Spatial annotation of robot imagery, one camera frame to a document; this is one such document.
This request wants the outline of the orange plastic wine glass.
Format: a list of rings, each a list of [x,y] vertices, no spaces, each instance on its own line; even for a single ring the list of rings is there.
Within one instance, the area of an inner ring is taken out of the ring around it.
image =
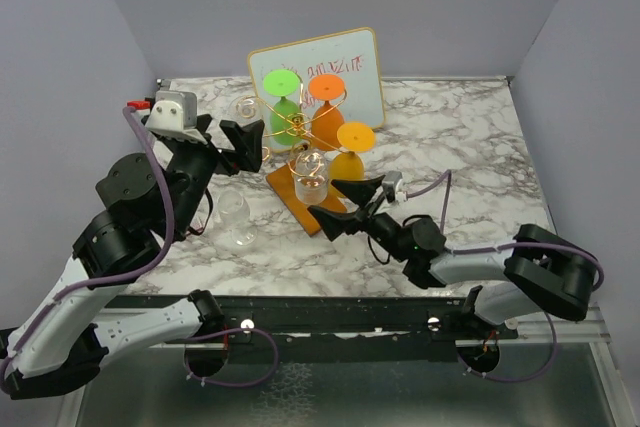
[[[322,103],[311,119],[313,146],[322,151],[338,150],[337,131],[344,124],[344,117],[339,109],[346,95],[344,81],[334,74],[321,74],[310,81],[308,91],[315,100]]]

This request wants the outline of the clear wine glass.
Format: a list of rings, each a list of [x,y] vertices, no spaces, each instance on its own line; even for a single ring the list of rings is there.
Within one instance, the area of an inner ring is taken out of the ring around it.
[[[293,163],[294,191],[305,205],[318,205],[328,195],[328,166],[321,151],[300,152]]]
[[[256,95],[244,95],[235,98],[230,103],[232,119],[241,126],[247,126],[258,120],[264,121],[266,103]],[[271,141],[267,130],[262,135],[261,160],[263,163],[269,162],[272,156]]]
[[[257,232],[250,219],[249,204],[239,192],[222,192],[218,198],[218,212],[222,224],[237,245],[248,246],[256,240]]]

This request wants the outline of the yellow plastic wine glass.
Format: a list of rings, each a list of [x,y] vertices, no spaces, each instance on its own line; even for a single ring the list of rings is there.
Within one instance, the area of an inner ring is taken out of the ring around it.
[[[329,193],[344,198],[332,184],[333,180],[361,181],[365,176],[361,153],[370,151],[376,142],[374,131],[361,122],[346,122],[337,130],[337,140],[342,151],[329,165]]]

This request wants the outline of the green plastic wine glass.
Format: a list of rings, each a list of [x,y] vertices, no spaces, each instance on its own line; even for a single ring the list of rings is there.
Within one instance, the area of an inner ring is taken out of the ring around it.
[[[269,140],[276,153],[291,148],[303,137],[301,111],[304,83],[301,77],[288,69],[275,69],[263,80],[265,92],[277,98],[273,105],[268,104]]]

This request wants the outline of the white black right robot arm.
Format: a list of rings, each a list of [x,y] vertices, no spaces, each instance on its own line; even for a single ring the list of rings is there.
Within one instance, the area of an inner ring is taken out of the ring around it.
[[[513,238],[484,246],[451,248],[442,227],[425,214],[397,222],[384,207],[403,197],[402,175],[392,171],[369,180],[334,180],[331,185],[356,205],[335,212],[314,205],[309,213],[329,240],[364,233],[388,256],[403,263],[404,276],[421,289],[474,281],[459,314],[461,330],[481,338],[514,317],[542,312],[560,319],[585,319],[592,293],[604,282],[603,268],[586,250],[535,225]]]

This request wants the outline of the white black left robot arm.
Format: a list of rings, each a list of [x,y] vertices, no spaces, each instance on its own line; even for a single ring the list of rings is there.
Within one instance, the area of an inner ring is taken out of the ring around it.
[[[226,333],[224,313],[203,290],[123,320],[101,323],[97,315],[192,233],[214,175],[260,169],[264,124],[222,121],[231,145],[220,149],[208,134],[210,116],[199,115],[191,124],[199,140],[173,132],[164,140],[171,161],[161,166],[151,145],[150,118],[130,107],[123,114],[142,151],[121,158],[97,184],[104,210],[76,240],[60,278],[32,316],[1,333],[1,389],[14,400],[73,392],[133,351],[162,342],[206,342]]]

